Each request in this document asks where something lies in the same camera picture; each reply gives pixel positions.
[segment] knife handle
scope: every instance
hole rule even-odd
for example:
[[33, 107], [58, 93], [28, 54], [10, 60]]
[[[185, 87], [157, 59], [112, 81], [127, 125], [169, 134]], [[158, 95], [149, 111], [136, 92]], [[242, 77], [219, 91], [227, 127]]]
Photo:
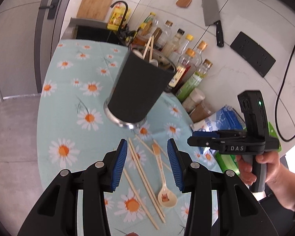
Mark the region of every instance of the knife handle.
[[216, 45], [218, 47], [224, 47], [224, 37], [221, 21], [218, 20], [214, 22], [214, 25], [216, 26]]

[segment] cutting board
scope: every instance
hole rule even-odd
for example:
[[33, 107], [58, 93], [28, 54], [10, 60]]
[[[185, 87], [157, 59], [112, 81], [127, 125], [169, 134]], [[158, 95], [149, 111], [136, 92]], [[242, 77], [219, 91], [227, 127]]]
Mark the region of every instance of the cutting board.
[[77, 18], [104, 20], [112, 0], [82, 0]]

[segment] chopsticks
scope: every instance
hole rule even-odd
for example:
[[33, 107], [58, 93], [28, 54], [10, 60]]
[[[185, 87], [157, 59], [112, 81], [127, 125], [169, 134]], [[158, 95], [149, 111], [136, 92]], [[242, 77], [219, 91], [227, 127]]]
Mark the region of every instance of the chopsticks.
[[149, 60], [149, 62], [151, 62], [151, 60], [152, 60], [153, 46], [154, 46], [154, 35], [152, 35], [152, 40], [151, 40], [150, 60]]
[[146, 45], [146, 47], [145, 47], [145, 50], [144, 50], [144, 53], [143, 53], [143, 59], [145, 59], [145, 55], [146, 55], [147, 52], [148, 52], [148, 48], [149, 48], [149, 46], [150, 46], [151, 40], [152, 40], [152, 36], [149, 38], [149, 40], [148, 40], [148, 42], [147, 42], [147, 45]]
[[128, 182], [129, 182], [129, 184], [130, 184], [130, 187], [131, 187], [131, 189], [132, 189], [134, 195], [135, 195], [136, 198], [138, 199], [138, 202], [139, 202], [140, 205], [142, 206], [143, 210], [145, 211], [145, 213], [147, 214], [147, 216], [149, 217], [149, 219], [151, 220], [151, 222], [152, 222], [152, 224], [155, 226], [155, 228], [156, 228], [157, 230], [159, 230], [159, 227], [157, 226], [155, 220], [153, 219], [153, 217], [151, 216], [150, 212], [148, 211], [148, 209], [146, 208], [145, 204], [143, 203], [143, 201], [142, 201], [140, 195], [139, 195], [138, 192], [136, 191], [136, 189], [135, 189], [135, 187], [134, 187], [134, 185], [133, 185], [133, 183], [132, 183], [132, 181], [131, 181], [131, 179], [130, 179], [130, 177], [129, 177], [129, 175], [128, 175], [128, 172], [126, 171], [125, 168], [123, 169], [123, 173], [124, 173], [124, 175], [126, 176]]
[[140, 177], [141, 177], [141, 179], [143, 181], [143, 184], [144, 184], [144, 186], [145, 186], [145, 188], [146, 188], [146, 190], [147, 190], [147, 192], [148, 192], [148, 194], [150, 196], [150, 199], [153, 202], [153, 205], [154, 205], [157, 213], [159, 214], [160, 219], [163, 221], [163, 223], [165, 223], [166, 222], [165, 219], [164, 219], [165, 213], [163, 212], [163, 210], [161, 208], [161, 205], [159, 204], [159, 202], [158, 202], [158, 200], [157, 200], [157, 198], [156, 198], [156, 196], [154, 194], [154, 191], [153, 191], [153, 189], [152, 189], [152, 187], [150, 185], [150, 182], [148, 181], [148, 178], [147, 178], [147, 176], [146, 176], [146, 174], [145, 174], [145, 172], [143, 170], [142, 164], [141, 164], [141, 162], [140, 162], [140, 160], [139, 160], [139, 158], [138, 158], [138, 156], [137, 156], [137, 154], [135, 152], [135, 148], [134, 148], [134, 145], [133, 145], [133, 142], [132, 142], [131, 138], [129, 138], [129, 144], [130, 144], [129, 149], [130, 149], [130, 152], [131, 152], [131, 155], [132, 155], [132, 159], [133, 159], [133, 161], [134, 161], [134, 163], [135, 163], [135, 165], [136, 165], [136, 167], [138, 169], [138, 172], [139, 172]]
[[[146, 147], [146, 149], [148, 149], [150, 151], [151, 154], [155, 155], [154, 152], [151, 150], [151, 148], [149, 148], [149, 146], [142, 139], [140, 139], [140, 137], [137, 134], [136, 134], [136, 138], [141, 142], [142, 145], [144, 145]], [[171, 168], [169, 168], [169, 166], [165, 162], [162, 161], [162, 163], [163, 163], [163, 166], [171, 172]]]
[[146, 44], [146, 47], [145, 47], [145, 50], [144, 50], [144, 53], [143, 53], [143, 59], [145, 59], [145, 55], [147, 54], [148, 52], [148, 48], [150, 47], [150, 59], [149, 59], [149, 62], [151, 62], [152, 60], [152, 54], [153, 54], [153, 46], [154, 46], [154, 35], [152, 35], [147, 44]]

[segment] tablecloth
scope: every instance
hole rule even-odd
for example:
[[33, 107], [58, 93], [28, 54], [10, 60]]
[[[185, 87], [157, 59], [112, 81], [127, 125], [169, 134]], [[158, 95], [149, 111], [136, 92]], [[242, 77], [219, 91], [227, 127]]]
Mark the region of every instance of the tablecloth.
[[[42, 186], [45, 189], [60, 170], [85, 170], [115, 150], [120, 139], [133, 139], [148, 180], [157, 194], [161, 189], [160, 174], [147, 145], [155, 139], [166, 151], [169, 138], [174, 138], [181, 151], [208, 169], [221, 172], [212, 154], [204, 154], [186, 140], [192, 123], [180, 102], [172, 94], [163, 93], [147, 115], [146, 123], [130, 131], [113, 124], [104, 114], [103, 103], [110, 94], [126, 47], [86, 40], [61, 40], [52, 57], [43, 84], [37, 122], [37, 154]], [[162, 154], [163, 161], [170, 166]], [[166, 209], [166, 223], [160, 220], [142, 183], [130, 152], [125, 162], [140, 197], [160, 230], [156, 230], [139, 205], [124, 176], [113, 194], [105, 193], [107, 216], [112, 235], [130, 232], [144, 235], [183, 235], [188, 215], [190, 194], [182, 194], [175, 186], [172, 173], [164, 168], [167, 186], [178, 197], [174, 208]], [[83, 235], [82, 191], [78, 198], [78, 234]], [[212, 222], [217, 219], [216, 192], [212, 191]]]

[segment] white tiled wall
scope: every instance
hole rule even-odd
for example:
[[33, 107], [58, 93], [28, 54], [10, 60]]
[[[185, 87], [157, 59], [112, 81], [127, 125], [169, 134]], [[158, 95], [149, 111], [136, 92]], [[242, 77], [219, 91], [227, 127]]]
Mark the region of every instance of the white tiled wall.
[[[267, 109], [268, 120], [274, 123], [274, 105], [290, 53], [295, 43], [295, 12], [278, 0], [217, 0], [224, 32], [224, 48], [216, 46], [214, 26], [205, 26], [201, 0], [192, 0], [188, 8], [179, 8], [177, 0], [126, 0], [132, 11], [130, 29], [136, 29], [151, 11], [161, 22], [170, 20], [173, 35], [178, 28], [195, 38], [193, 48], [200, 40], [209, 43], [203, 57], [213, 62], [208, 77], [200, 84], [215, 109], [229, 104], [240, 111], [237, 94], [246, 89], [260, 89]], [[259, 43], [275, 59], [276, 63], [262, 78], [247, 62], [238, 56], [229, 45], [237, 34], [245, 34]], [[286, 84], [278, 108], [279, 127], [289, 138], [295, 133], [295, 56], [293, 57]], [[284, 143], [287, 152], [292, 142]]]

